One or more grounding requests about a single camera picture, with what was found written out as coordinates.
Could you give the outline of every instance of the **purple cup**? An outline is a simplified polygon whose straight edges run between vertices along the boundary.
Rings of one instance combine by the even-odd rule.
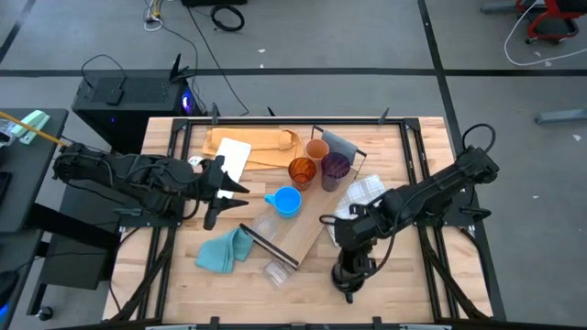
[[[322,189],[332,193],[335,191],[344,177],[349,174],[349,159],[338,152],[330,152],[321,161],[322,165]]]

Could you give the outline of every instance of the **wooden tabletop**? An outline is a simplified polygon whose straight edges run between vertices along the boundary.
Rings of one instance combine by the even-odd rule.
[[[444,119],[419,119],[430,172],[435,173],[453,162]],[[165,154],[171,125],[172,118],[152,118],[143,153]],[[291,129],[304,142],[310,138],[311,126],[308,125],[272,127]],[[397,126],[322,127],[351,141],[368,154],[359,177],[378,174],[386,188],[408,183]],[[200,154],[206,130],[207,127],[203,126],[194,128],[188,157]],[[415,155],[415,141],[411,134],[410,141]],[[175,154],[179,155],[180,150],[181,142],[178,142]],[[415,165],[418,180],[421,180],[417,162]],[[280,289],[274,289],[261,273],[261,269],[273,259],[272,255],[256,245],[245,262],[235,263],[232,274],[215,274],[194,265],[203,242],[225,234],[240,223],[251,225],[255,216],[265,210],[264,194],[274,192],[286,179],[286,169],[245,171],[240,182],[250,189],[250,193],[237,193],[234,198],[248,200],[249,205],[222,213],[212,231],[202,228],[205,207],[193,219],[183,223],[175,239],[164,323],[207,324],[212,316],[219,316],[223,324],[371,323],[373,316],[380,316],[385,323],[433,321],[422,254],[413,227],[397,234],[390,260],[355,294],[353,304],[346,304],[343,294],[330,281],[330,270],[338,250],[326,229],[319,235],[300,269]],[[186,213],[193,207],[188,203]],[[143,278],[151,230],[140,229],[118,252],[112,286],[121,304]],[[443,233],[453,277],[482,312],[491,314],[475,247],[455,228],[444,228]],[[381,260],[386,248],[387,241],[380,241],[373,249],[373,256]],[[439,276],[436,278],[441,308],[448,316],[444,286]],[[151,288],[148,316],[154,314],[158,280]],[[109,296],[104,318],[115,313],[116,306]]]

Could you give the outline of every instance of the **blue towel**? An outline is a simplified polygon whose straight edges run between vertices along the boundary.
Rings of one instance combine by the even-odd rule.
[[[218,273],[231,273],[235,259],[245,261],[252,245],[253,239],[242,229],[235,228],[221,237],[204,242],[195,265]]]

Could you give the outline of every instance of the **blue mug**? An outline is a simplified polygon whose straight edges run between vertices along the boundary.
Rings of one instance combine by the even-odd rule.
[[[300,212],[302,194],[294,187],[282,187],[275,194],[266,194],[265,202],[273,205],[280,217],[291,219]]]

